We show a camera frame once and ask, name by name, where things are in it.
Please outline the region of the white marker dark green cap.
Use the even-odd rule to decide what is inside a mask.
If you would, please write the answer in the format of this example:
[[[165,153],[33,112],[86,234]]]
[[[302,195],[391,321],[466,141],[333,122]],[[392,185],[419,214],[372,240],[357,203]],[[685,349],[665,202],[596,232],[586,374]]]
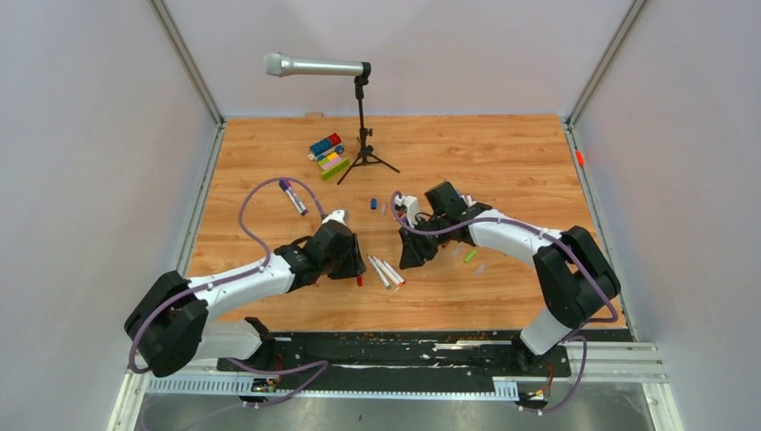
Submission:
[[[375,258],[371,255],[367,256],[368,261],[371,263],[373,270],[378,275],[381,283],[384,285],[386,289],[391,289],[391,283],[389,282],[388,278],[386,277],[384,271],[381,269],[381,267],[376,262]]]

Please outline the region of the white marker red tip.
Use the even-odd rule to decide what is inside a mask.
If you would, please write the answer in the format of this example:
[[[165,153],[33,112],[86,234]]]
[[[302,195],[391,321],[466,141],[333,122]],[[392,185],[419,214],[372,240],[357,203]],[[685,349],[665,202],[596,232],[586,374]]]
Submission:
[[[395,283],[398,286],[402,286],[406,283],[406,280],[386,260],[383,260],[382,264],[385,266],[387,271],[394,277]]]

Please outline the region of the white marker orange cap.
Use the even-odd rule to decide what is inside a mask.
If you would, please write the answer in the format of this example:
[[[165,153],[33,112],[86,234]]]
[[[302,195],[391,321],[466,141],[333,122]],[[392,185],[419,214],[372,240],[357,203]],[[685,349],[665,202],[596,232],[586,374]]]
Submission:
[[[377,257],[374,257],[374,258],[375,258],[376,262],[378,263],[378,265],[380,266],[380,268],[381,268],[381,269],[384,271],[384,273],[385,273],[386,277],[388,278],[388,280],[390,281],[390,283],[391,283],[391,284],[392,284],[394,287],[396,287],[396,288],[399,288],[400,286],[398,286],[398,285],[395,283],[395,279],[394,279],[394,277],[393,277],[393,276],[392,276],[392,275],[391,275],[391,274],[390,274],[390,273],[387,271],[387,269],[385,268],[385,266],[382,264],[382,259],[380,259],[380,258],[377,258]]]

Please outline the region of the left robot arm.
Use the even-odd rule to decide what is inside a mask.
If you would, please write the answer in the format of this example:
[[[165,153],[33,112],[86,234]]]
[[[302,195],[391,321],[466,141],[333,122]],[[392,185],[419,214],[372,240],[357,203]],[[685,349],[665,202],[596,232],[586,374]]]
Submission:
[[[345,210],[324,216],[315,234],[280,246],[253,263],[205,277],[162,274],[128,316],[124,329],[156,377],[200,359],[234,358],[254,371],[275,359],[273,338],[256,318],[219,321],[244,304],[285,295],[320,277],[359,277],[366,267]]]

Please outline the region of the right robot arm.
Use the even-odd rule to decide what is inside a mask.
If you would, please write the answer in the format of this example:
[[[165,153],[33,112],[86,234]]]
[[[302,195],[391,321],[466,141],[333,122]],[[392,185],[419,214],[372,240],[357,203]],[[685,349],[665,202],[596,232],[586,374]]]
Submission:
[[[535,270],[544,306],[513,342],[512,362],[521,373],[539,372],[547,365],[548,352],[586,324],[598,322],[599,311],[608,310],[607,320],[618,321],[613,301],[620,282],[587,229],[522,222],[459,194],[448,181],[424,196],[431,207],[428,213],[414,196],[396,191],[390,199],[400,224],[400,268],[419,268],[445,244],[460,242],[498,251]]]

